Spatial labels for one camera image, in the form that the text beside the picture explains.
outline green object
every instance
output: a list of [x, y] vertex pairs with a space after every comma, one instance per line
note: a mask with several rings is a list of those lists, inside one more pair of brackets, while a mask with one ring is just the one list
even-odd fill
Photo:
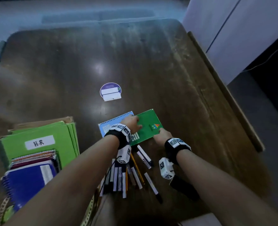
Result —
[[159, 121], [155, 111], [153, 109], [147, 110], [143, 113], [137, 115], [139, 117], [138, 124], [141, 124], [143, 127], [140, 129], [137, 134], [134, 134], [134, 141], [130, 144], [131, 146], [141, 143], [144, 140], [147, 140], [153, 137], [156, 134], [159, 134], [159, 129], [163, 128], [162, 124]]
[[10, 217], [13, 216], [13, 214], [14, 214], [13, 205], [11, 205], [6, 209], [4, 216], [3, 216], [2, 223], [3, 224], [6, 223], [10, 219]]
[[0, 139], [1, 159], [8, 169], [11, 159], [55, 149], [64, 168], [79, 155], [74, 123], [63, 121], [45, 126], [11, 131]]

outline forearm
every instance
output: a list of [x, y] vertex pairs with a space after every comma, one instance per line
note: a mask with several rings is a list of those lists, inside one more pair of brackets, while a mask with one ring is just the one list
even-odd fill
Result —
[[54, 177], [8, 225], [80, 225], [118, 146], [118, 138], [112, 135], [99, 140]]
[[188, 150], [177, 161], [223, 225], [278, 225], [278, 213], [224, 171]]

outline light blue notebook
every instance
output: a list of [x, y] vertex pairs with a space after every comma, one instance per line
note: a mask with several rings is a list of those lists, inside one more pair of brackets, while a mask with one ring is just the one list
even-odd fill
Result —
[[120, 123], [125, 117], [129, 116], [130, 114], [134, 115], [133, 111], [130, 111], [130, 112], [125, 113], [125, 114], [123, 114], [121, 116], [118, 116], [118, 117], [115, 117], [113, 119], [110, 119], [108, 121], [99, 123], [98, 126], [99, 126], [99, 129], [100, 129], [102, 137], [105, 136], [105, 134], [108, 132], [108, 130], [110, 129], [110, 127], [112, 125]]

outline white cable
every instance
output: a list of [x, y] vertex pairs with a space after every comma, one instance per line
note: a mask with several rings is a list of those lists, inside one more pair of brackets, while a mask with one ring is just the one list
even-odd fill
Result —
[[263, 63], [261, 63], [261, 64], [259, 64], [259, 65], [256, 65], [255, 67], [253, 67], [253, 68], [251, 68], [251, 69], [244, 70], [244, 71], [242, 71], [241, 73], [246, 72], [246, 71], [249, 71], [249, 70], [253, 70], [253, 69], [256, 68], [256, 67], [259, 67], [260, 65], [265, 64], [276, 52], [278, 52], [278, 49], [277, 49], [275, 52], [273, 52], [272, 55], [270, 55], [269, 58], [268, 58], [266, 61], [264, 61]]

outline blue cover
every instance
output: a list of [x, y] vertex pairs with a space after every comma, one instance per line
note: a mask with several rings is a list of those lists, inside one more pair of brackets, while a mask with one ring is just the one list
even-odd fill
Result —
[[130, 114], [134, 115], [133, 111], [98, 124], [102, 137], [105, 136], [112, 125], [120, 123], [125, 117], [129, 116]]
[[56, 170], [51, 160], [7, 171], [2, 177], [2, 184], [14, 202], [14, 210], [18, 211], [45, 186], [44, 178], [48, 182], [55, 175]]

